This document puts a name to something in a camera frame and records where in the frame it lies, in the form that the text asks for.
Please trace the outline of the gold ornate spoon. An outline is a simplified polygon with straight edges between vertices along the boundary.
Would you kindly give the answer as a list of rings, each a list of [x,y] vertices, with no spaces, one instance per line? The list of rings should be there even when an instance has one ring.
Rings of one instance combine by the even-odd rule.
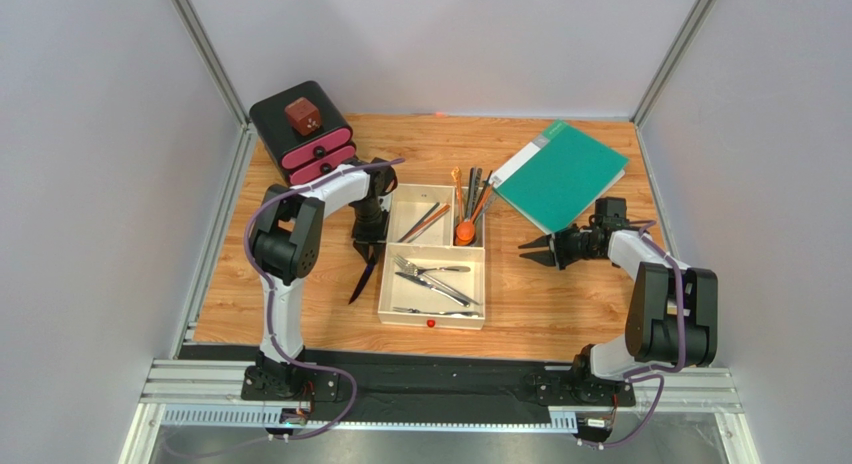
[[[462,176],[461,169],[456,166],[451,171],[451,177],[453,180],[454,188],[455,188],[455,196],[456,196],[456,208],[457,208],[457,223],[460,224],[464,221],[465,215],[465,195],[463,191],[462,185]]]

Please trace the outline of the orange chopstick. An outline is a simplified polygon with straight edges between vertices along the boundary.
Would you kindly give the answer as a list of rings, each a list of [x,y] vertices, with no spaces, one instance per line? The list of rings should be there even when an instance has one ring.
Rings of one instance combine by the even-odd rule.
[[[428,227],[436,223],[439,219],[441,219],[449,210],[451,206],[449,204],[444,204],[442,207],[438,208],[436,212],[434,212],[424,224],[422,224],[412,236],[405,240],[405,242],[409,242],[415,239],[417,236],[421,235]]]

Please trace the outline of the black spoon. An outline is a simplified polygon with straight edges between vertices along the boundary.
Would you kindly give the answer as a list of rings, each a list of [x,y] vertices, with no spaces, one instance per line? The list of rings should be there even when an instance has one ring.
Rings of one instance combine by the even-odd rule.
[[[468,197],[465,217],[470,219],[473,215],[474,207],[477,202],[478,188],[480,184],[482,169],[474,167],[471,169],[470,181],[468,186]]]

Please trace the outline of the blue-grey chopstick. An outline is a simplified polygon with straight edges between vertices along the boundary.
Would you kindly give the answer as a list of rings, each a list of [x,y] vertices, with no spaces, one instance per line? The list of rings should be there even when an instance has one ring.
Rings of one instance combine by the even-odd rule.
[[[436,212],[436,210],[439,208],[440,204],[441,204],[440,202],[436,202],[434,205],[432,205],[432,207],[431,207],[431,208],[429,208],[429,210],[428,210],[428,211],[427,211],[427,212],[426,212],[426,213],[425,213],[422,217],[420,217],[420,218],[419,218],[419,219],[415,222],[415,224],[414,224],[414,225],[413,225],[413,226],[412,226],[412,227],[411,227],[408,231],[406,231],[406,232],[405,232],[405,233],[404,233],[404,234],[403,234],[403,235],[402,235],[402,236],[401,236],[401,237],[400,237],[400,238],[399,238],[396,242],[397,242],[397,243],[403,243],[403,242],[405,242],[405,240],[406,240],[406,239],[408,239],[410,236],[412,236],[412,235],[414,234],[414,232],[415,232],[415,231],[416,231],[416,230],[417,230],[417,229],[418,229],[418,228],[419,228],[422,224],[424,224],[424,223],[425,223],[425,221],[426,221],[426,220],[427,220],[427,219],[428,219],[428,218],[429,218],[429,217],[430,217],[430,216],[431,216],[434,212]]]

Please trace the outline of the blue serrated knife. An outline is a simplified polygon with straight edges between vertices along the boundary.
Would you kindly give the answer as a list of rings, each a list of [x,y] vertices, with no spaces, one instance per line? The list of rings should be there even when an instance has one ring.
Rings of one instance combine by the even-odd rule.
[[[374,259],[370,259],[367,262],[365,269],[362,272],[362,274],[361,274],[361,276],[360,276],[360,278],[359,278],[359,280],[358,280],[358,282],[357,282],[357,284],[356,284],[356,286],[355,286],[355,288],[354,288],[354,290],[353,290],[353,292],[352,292],[352,294],[351,294],[351,296],[348,300],[349,305],[353,304],[359,298],[359,296],[362,294],[362,292],[363,292],[364,288],[366,287],[370,277],[372,276],[372,273],[375,269],[375,265],[376,265],[376,261]]]

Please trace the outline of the silver table knife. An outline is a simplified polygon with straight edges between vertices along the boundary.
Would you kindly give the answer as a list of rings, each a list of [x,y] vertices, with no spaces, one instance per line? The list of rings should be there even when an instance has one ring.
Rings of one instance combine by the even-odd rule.
[[[458,303],[459,305],[461,305],[463,307],[470,307],[472,305],[472,302],[469,301],[468,299],[461,297],[460,295],[458,295],[456,293],[448,291],[448,290],[446,290],[446,289],[444,289],[444,288],[442,288],[442,287],[440,287],[436,284],[430,283],[430,282],[428,282],[425,279],[422,279],[420,277],[415,277],[413,275],[405,274],[401,271],[396,271],[395,275],[402,277],[403,279],[405,279],[409,282],[412,282],[414,284],[425,287],[425,288],[427,288],[431,291],[437,292],[438,294],[441,294],[442,296],[447,297],[447,298],[455,301],[456,303]]]

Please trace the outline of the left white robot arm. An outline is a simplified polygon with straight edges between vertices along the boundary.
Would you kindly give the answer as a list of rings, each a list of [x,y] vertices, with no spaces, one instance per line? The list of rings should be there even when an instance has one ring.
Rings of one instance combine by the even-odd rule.
[[[300,390],[313,368],[298,359],[304,350],[304,281],[318,262],[324,220],[343,207],[353,209],[353,246],[366,264],[356,289],[363,290],[385,253],[389,211],[384,203],[398,185],[394,168],[400,162],[354,159],[309,183],[267,189],[243,236],[244,252],[265,293],[255,386],[268,381],[287,394]]]

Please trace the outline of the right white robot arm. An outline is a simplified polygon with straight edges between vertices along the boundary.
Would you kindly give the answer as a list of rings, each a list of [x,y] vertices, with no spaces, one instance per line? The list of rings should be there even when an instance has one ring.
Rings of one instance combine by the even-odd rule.
[[[633,282],[622,335],[575,356],[572,367],[582,377],[630,380],[706,367],[715,359],[718,277],[663,250],[649,233],[652,224],[629,219],[625,199],[603,197],[587,225],[572,224],[520,247],[523,258],[558,270],[608,259]]]

